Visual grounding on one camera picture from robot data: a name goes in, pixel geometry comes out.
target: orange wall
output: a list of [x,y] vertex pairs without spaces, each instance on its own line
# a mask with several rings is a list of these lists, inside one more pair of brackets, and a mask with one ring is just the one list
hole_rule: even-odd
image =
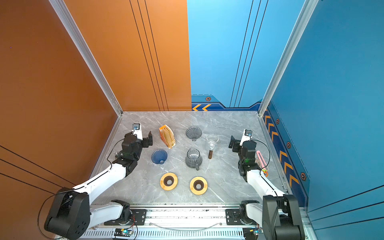
[[186,0],[65,3],[124,111],[191,109]]
[[[114,125],[114,110],[48,0],[1,1],[0,39],[0,145],[82,183]],[[74,186],[3,148],[0,159],[59,186]],[[60,189],[4,161],[0,173],[49,192]],[[0,239],[44,239],[36,218],[51,193],[1,174]]]

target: marble tabletop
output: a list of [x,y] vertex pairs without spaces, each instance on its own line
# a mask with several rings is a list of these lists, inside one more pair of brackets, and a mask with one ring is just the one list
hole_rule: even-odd
[[[93,203],[105,204],[113,199],[119,199],[131,204],[153,203],[240,203],[243,200],[258,200],[261,198],[251,185],[246,183],[238,172],[238,155],[228,148],[231,135],[241,139],[243,130],[253,131],[253,137],[265,142],[261,126],[254,111],[173,111],[173,112],[124,112],[122,121],[114,136],[113,145],[132,130],[133,123],[141,123],[143,137],[151,131],[153,146],[143,148],[138,165],[129,176],[118,181]],[[168,125],[175,136],[176,145],[172,149],[161,141],[159,127]],[[202,129],[202,136],[192,142],[185,131],[190,126]],[[207,135],[214,133],[219,136],[212,159],[208,159],[209,146]],[[190,147],[200,151],[203,157],[200,170],[186,166],[185,156]],[[164,149],[168,158],[163,165],[154,164],[151,155],[158,149]],[[268,149],[263,144],[257,144],[264,159],[268,161]],[[115,152],[121,150],[118,143],[113,149],[110,160],[114,160]],[[109,167],[105,160],[99,172]],[[268,165],[268,179],[279,189],[282,181],[276,165]],[[178,178],[175,189],[165,191],[160,187],[160,178],[167,172],[173,172]],[[208,189],[202,195],[195,195],[189,189],[190,181],[201,176],[207,180]]]

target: pink object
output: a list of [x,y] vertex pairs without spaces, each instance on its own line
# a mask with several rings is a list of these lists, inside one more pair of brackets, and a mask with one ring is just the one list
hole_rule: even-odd
[[260,163],[262,164],[262,168],[266,166],[266,163],[264,161],[264,158],[260,151],[256,151],[257,157],[259,158]]

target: blue wall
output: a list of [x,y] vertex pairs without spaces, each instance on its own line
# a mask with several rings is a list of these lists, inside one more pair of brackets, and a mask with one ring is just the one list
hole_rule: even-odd
[[319,1],[272,104],[309,174],[318,238],[382,239],[384,1]]
[[254,0],[250,14],[251,0],[188,0],[192,94],[213,95],[225,107],[249,107],[262,99],[303,3],[304,0],[270,0],[266,5],[267,0]]

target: black line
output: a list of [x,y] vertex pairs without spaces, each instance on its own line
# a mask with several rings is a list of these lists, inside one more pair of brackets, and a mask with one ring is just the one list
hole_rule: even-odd
[[255,30],[256,20],[257,20],[257,16],[259,15],[259,9],[260,9],[260,4],[261,4],[261,3],[262,3],[262,1],[260,0],[259,8],[257,9],[257,13],[256,13],[255,23],[253,24],[253,29],[252,29],[251,39],[249,40],[249,45],[248,45],[247,54],[246,54],[246,56],[245,56],[245,61],[244,61],[244,66],[243,66],[243,71],[242,71],[242,73],[241,73],[240,82],[239,82],[239,88],[237,89],[237,94],[236,94],[235,104],[233,105],[233,107],[235,107],[235,105],[236,105],[237,96],[238,96],[238,94],[239,94],[240,85],[241,85],[241,79],[243,78],[243,73],[244,73],[245,64],[247,63],[249,47],[251,46],[252,36],[253,36],[253,31]]
[[247,77],[248,77],[248,73],[249,73],[249,68],[251,67],[253,54],[255,53],[255,48],[256,48],[257,40],[259,39],[260,29],[262,28],[262,24],[263,24],[263,20],[264,20],[264,15],[265,15],[265,10],[266,10],[266,7],[267,7],[267,6],[268,6],[268,0],[267,0],[267,2],[266,2],[266,5],[265,5],[265,9],[264,9],[264,14],[263,14],[262,22],[260,23],[260,27],[259,27],[259,33],[257,33],[257,38],[256,38],[256,42],[255,42],[255,47],[253,48],[253,53],[252,53],[252,56],[251,56],[251,61],[249,62],[247,75],[245,76],[245,80],[244,80],[243,90],[241,91],[241,96],[240,96],[239,104],[238,104],[237,106],[240,106],[240,101],[241,101],[241,98],[242,98],[242,96],[243,96],[245,83],[246,83],[246,81],[247,81]]
[[21,180],[18,180],[18,179],[14,178],[14,177],[11,177],[11,176],[8,176],[8,175],[5,175],[5,174],[3,174],[3,173],[0,173],[0,174],[1,174],[1,175],[3,175],[3,176],[6,176],[6,177],[12,178],[12,179],[14,179],[14,180],[16,180],[16,181],[19,181],[19,182],[25,183],[26,185],[29,185],[29,186],[32,186],[32,187],[38,188],[38,189],[40,189],[40,190],[43,190],[43,191],[46,191],[46,192],[49,192],[49,193],[52,193],[52,194],[54,194],[53,192],[50,192],[50,191],[47,191],[47,190],[45,190],[45,189],[42,189],[42,188],[36,187],[36,186],[34,186],[34,185],[32,185],[32,184],[29,184],[29,183],[23,182],[23,181],[21,181]]
[[336,202],[333,202],[333,203],[331,203],[331,204],[327,204],[327,205],[325,205],[325,206],[322,206],[322,207],[319,207],[319,208],[313,209],[313,210],[311,210],[311,211],[308,211],[308,212],[313,212],[313,211],[315,211],[315,210],[318,210],[318,209],[321,209],[321,208],[323,208],[323,207],[327,207],[327,206],[329,206],[329,205],[332,205],[332,204],[335,204],[335,203],[338,203],[338,202],[341,202],[341,201],[347,200],[347,199],[349,199],[349,198],[352,198],[352,197],[356,197],[356,196],[358,196],[358,195],[361,195],[361,194],[364,194],[364,193],[370,192],[370,191],[372,191],[372,190],[376,190],[376,189],[378,189],[378,188],[381,188],[381,187],[384,187],[384,185],[381,185],[381,186],[378,186],[378,187],[375,187],[375,188],[369,189],[369,190],[367,190],[367,191],[365,191],[365,192],[361,192],[361,193],[359,193],[359,194],[356,194],[356,195],[353,195],[353,196],[350,196],[350,197],[347,197],[347,198],[344,198],[344,199],[338,200],[338,201],[336,201]]
[[151,53],[151,47],[149,46],[148,37],[147,37],[147,31],[145,30],[145,25],[144,25],[143,15],[141,14],[141,9],[140,9],[139,0],[137,0],[137,5],[139,6],[139,12],[140,12],[140,16],[141,16],[141,21],[143,22],[143,28],[144,28],[145,38],[147,39],[147,44],[148,44],[148,49],[149,49],[149,55],[151,56],[152,66],[153,66],[153,71],[155,72],[155,77],[156,77],[157,87],[159,88],[159,94],[160,94],[161,104],[163,105],[163,110],[165,111],[164,103],[163,103],[163,98],[162,98],[162,96],[161,96],[161,91],[160,91],[159,81],[157,80],[157,74],[156,74],[155,64],[153,63],[153,58],[152,58],[152,53]]
[[354,223],[359,223],[359,222],[368,222],[368,221],[382,219],[382,218],[384,218],[384,217],[376,217],[376,218],[371,218],[371,219],[357,221],[357,222],[350,222],[350,223],[340,224],[340,225],[336,225],[336,226],[318,228],[318,229],[314,229],[314,230],[321,230],[321,229],[326,229],[326,228],[331,228],[331,227],[339,227],[339,226],[344,226],[344,225],[349,225],[349,224],[354,224]]
[[141,42],[141,47],[143,48],[143,53],[144,53],[145,61],[146,61],[146,63],[147,63],[147,67],[148,67],[149,77],[151,78],[153,91],[155,92],[155,97],[156,97],[156,101],[157,101],[157,106],[159,107],[159,111],[161,111],[161,110],[160,110],[160,105],[159,105],[159,100],[157,99],[157,95],[156,95],[155,85],[153,85],[153,80],[152,80],[152,76],[151,76],[151,71],[149,70],[149,65],[148,65],[147,57],[145,56],[145,51],[144,51],[143,42],[141,41],[141,36],[140,36],[140,32],[139,32],[139,27],[137,26],[135,13],[133,12],[133,7],[132,7],[131,0],[129,0],[129,4],[131,5],[133,18],[135,19],[135,23],[136,23],[137,33],[139,34],[139,38],[140,38],[140,42]]
[[34,162],[32,162],[32,161],[26,159],[25,157],[22,157],[22,156],[20,156],[19,154],[15,153],[15,152],[12,152],[12,151],[9,150],[8,148],[5,148],[5,147],[3,147],[3,146],[1,146],[1,145],[0,145],[0,147],[2,147],[2,148],[4,148],[5,150],[7,150],[7,151],[9,151],[9,152],[11,152],[11,153],[13,153],[13,154],[15,154],[15,155],[18,156],[18,157],[21,157],[22,159],[27,160],[28,162],[30,162],[30,163],[32,163],[32,164],[34,164],[34,165],[36,165],[36,166],[38,166],[38,167],[40,167],[40,168],[46,170],[47,172],[52,173],[53,175],[55,175],[55,176],[57,176],[57,177],[59,177],[59,178],[65,180],[65,181],[67,181],[67,182],[69,182],[69,183],[71,183],[71,184],[76,185],[76,184],[74,184],[73,182],[70,182],[70,181],[66,180],[65,178],[63,178],[63,177],[60,177],[59,175],[54,174],[53,172],[49,171],[48,169],[45,169],[45,168],[43,168],[42,166],[40,166],[40,165],[38,165],[38,164],[36,164],[36,163],[34,163]]
[[243,48],[244,48],[244,43],[245,43],[245,36],[247,35],[249,19],[250,19],[250,17],[251,17],[251,12],[252,12],[252,6],[253,6],[253,0],[252,0],[252,4],[251,4],[251,10],[249,10],[249,17],[248,17],[247,27],[246,27],[246,29],[245,29],[244,40],[243,40],[243,46],[241,47],[240,59],[239,59],[239,64],[237,65],[237,71],[236,71],[235,83],[233,84],[233,90],[232,90],[231,102],[229,103],[229,107],[231,107],[231,104],[232,104],[232,98],[233,98],[233,93],[235,92],[236,78],[237,78],[237,73],[239,72],[240,60],[241,60],[241,55],[243,54]]
[[[367,206],[364,206],[364,207],[359,207],[359,208],[356,208],[356,209],[348,210],[348,211],[341,212],[341,213],[338,213],[338,214],[333,214],[333,215],[330,215],[330,216],[327,216],[327,217],[333,217],[333,216],[336,216],[336,215],[339,215],[339,214],[344,214],[344,213],[347,213],[347,212],[352,212],[352,211],[355,211],[355,210],[359,210],[359,209],[363,209],[363,208],[366,208],[366,207],[375,206],[375,205],[382,204],[382,203],[384,203],[384,201],[383,202],[378,202],[378,203],[375,203],[375,204],[371,204],[371,205],[367,205]],[[315,220],[311,220],[311,222],[317,221],[317,220],[320,220],[320,219],[324,219],[324,218],[327,218],[327,217],[322,217],[322,218],[318,218],[318,219],[315,219]]]
[[156,45],[155,45],[155,39],[153,38],[152,27],[151,27],[151,21],[149,20],[149,13],[148,13],[148,8],[147,8],[147,2],[146,2],[146,0],[144,0],[144,3],[145,3],[145,8],[146,8],[146,10],[147,10],[148,21],[149,21],[149,27],[150,27],[150,29],[151,29],[152,40],[153,40],[153,46],[155,47],[155,54],[156,54],[156,58],[157,58],[157,65],[159,66],[159,72],[160,72],[161,84],[163,85],[163,91],[164,91],[164,97],[165,97],[165,99],[166,99],[167,110],[169,111],[169,108],[168,108],[168,101],[167,101],[167,95],[166,95],[166,90],[164,89],[164,83],[163,83],[163,77],[162,77],[162,75],[161,75],[161,69],[160,69],[159,57],[157,56],[157,50],[156,50]]
[[[3,162],[8,163],[9,165],[12,165],[12,166],[14,166],[14,167],[17,167],[18,169],[21,169],[21,170],[23,170],[23,171],[25,171],[25,172],[27,172],[27,173],[30,173],[30,174],[32,174],[32,175],[34,175],[34,176],[36,176],[36,177],[39,177],[39,178],[41,178],[41,179],[46,180],[45,178],[42,178],[42,177],[40,177],[40,176],[37,176],[36,174],[33,174],[33,173],[31,173],[31,172],[29,172],[29,171],[27,171],[27,170],[25,170],[25,169],[22,169],[21,167],[18,167],[18,166],[16,166],[16,165],[13,165],[12,163],[7,162],[6,160],[3,160],[3,159],[1,159],[1,158],[0,158],[0,160],[3,161]],[[46,181],[47,181],[47,182],[50,182],[50,183],[52,183],[52,184],[54,184],[54,185],[56,185],[56,186],[62,187],[62,186],[57,185],[56,183],[51,182],[51,181],[49,181],[49,180],[46,180]]]

